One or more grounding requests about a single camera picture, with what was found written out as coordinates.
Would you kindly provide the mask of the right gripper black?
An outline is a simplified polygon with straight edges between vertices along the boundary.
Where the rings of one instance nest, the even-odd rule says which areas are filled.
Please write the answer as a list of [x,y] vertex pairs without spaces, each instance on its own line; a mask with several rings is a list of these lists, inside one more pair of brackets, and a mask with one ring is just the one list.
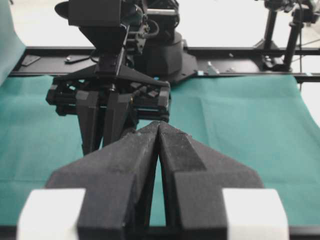
[[100,146],[100,110],[105,147],[121,138],[125,123],[168,122],[171,86],[135,70],[125,52],[101,54],[95,65],[54,77],[46,101],[60,116],[77,115],[82,151],[87,155]]

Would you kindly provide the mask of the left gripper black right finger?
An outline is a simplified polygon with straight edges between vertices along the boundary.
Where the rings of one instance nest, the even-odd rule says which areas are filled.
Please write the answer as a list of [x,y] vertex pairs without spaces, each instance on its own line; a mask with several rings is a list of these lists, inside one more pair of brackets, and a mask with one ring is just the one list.
[[263,188],[252,168],[167,124],[158,126],[166,223],[180,240],[227,239],[223,188]]

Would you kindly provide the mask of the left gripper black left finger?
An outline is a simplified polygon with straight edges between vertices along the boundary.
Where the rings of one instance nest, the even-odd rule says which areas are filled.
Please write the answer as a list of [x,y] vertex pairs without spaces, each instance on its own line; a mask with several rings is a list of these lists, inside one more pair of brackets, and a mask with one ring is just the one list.
[[153,121],[51,174],[48,189],[85,189],[81,240],[128,240],[149,226],[159,125]]

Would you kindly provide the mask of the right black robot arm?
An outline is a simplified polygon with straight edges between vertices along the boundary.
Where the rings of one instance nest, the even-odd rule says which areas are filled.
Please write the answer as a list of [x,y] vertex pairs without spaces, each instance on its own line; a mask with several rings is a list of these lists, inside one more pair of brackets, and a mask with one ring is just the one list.
[[170,117],[171,84],[192,76],[175,0],[67,0],[55,12],[92,43],[93,65],[56,76],[46,101],[76,115],[84,155]]

